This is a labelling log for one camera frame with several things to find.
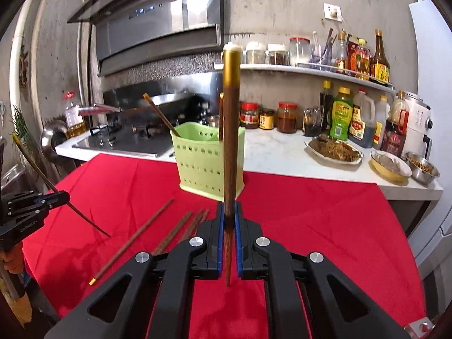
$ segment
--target range hood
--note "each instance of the range hood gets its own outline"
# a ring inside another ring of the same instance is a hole
[[[223,0],[87,0],[68,23],[96,26],[99,74],[174,56],[220,51]]]

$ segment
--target red tablecloth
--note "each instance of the red tablecloth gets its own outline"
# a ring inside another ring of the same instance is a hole
[[[295,253],[324,253],[400,325],[425,316],[413,255],[377,185],[250,172],[244,177],[239,200],[264,235]],[[179,188],[175,164],[158,161],[99,155],[58,188],[112,235],[104,237],[64,206],[24,242],[31,273],[61,316],[93,291],[88,282],[94,274],[169,198],[175,201],[98,284],[137,252],[152,251],[187,211],[209,208],[214,217],[216,209],[215,201]],[[242,282],[235,267],[230,288],[224,278],[197,281],[193,304],[191,338],[267,337],[263,284]]]

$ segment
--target electrical outlet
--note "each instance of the electrical outlet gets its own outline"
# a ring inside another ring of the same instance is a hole
[[[323,11],[326,19],[342,21],[342,13],[339,6],[323,3]]]

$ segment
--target kitchen counter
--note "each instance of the kitchen counter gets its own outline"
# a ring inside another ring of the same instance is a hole
[[[176,162],[175,157],[170,157],[173,149],[170,149],[161,157],[155,158],[143,154],[131,155],[72,148],[75,143],[89,135],[90,132],[88,131],[78,137],[67,140],[56,147],[57,154],[83,161],[88,161],[100,153],[106,153],[156,161]],[[382,179],[370,168],[369,159],[372,149],[363,149],[354,143],[352,145],[364,154],[361,164],[359,166],[336,164],[332,166],[307,149],[305,141],[310,139],[305,137],[302,131],[298,131],[295,134],[281,134],[276,129],[271,131],[260,129],[246,130],[244,170],[314,179],[376,183],[387,200],[437,201],[442,194],[442,187],[436,180],[428,187],[424,187],[413,179],[409,179],[406,186],[395,185]]]

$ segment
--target green bottle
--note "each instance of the green bottle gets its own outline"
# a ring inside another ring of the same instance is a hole
[[[347,140],[350,121],[353,114],[353,101],[350,88],[339,87],[339,94],[333,102],[333,123],[329,136],[338,140]]]

